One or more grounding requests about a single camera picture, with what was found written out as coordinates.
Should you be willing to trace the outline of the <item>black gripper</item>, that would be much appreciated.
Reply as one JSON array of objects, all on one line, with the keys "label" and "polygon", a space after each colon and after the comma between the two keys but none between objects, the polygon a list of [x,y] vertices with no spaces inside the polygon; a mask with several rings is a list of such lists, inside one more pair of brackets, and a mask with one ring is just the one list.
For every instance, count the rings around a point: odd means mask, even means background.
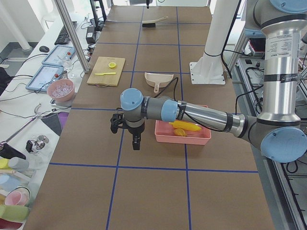
[{"label": "black gripper", "polygon": [[142,132],[145,130],[145,122],[144,121],[137,121],[137,122],[126,121],[126,125],[128,127],[128,131],[133,135],[133,138],[132,138],[133,149],[140,150],[140,136]]}]

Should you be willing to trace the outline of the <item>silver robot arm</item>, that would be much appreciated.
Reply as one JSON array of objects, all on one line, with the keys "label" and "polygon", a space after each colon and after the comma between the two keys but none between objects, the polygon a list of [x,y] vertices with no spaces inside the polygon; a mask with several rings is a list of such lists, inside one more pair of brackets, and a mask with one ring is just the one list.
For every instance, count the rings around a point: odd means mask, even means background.
[{"label": "silver robot arm", "polygon": [[122,113],[111,118],[112,132],[118,127],[127,129],[133,135],[133,148],[138,150],[145,120],[190,121],[213,131],[230,132],[273,161],[297,160],[307,149],[307,137],[295,114],[300,31],[306,24],[304,0],[247,2],[246,27],[261,30],[266,38],[262,112],[256,117],[143,96],[129,88],[120,96]]}]

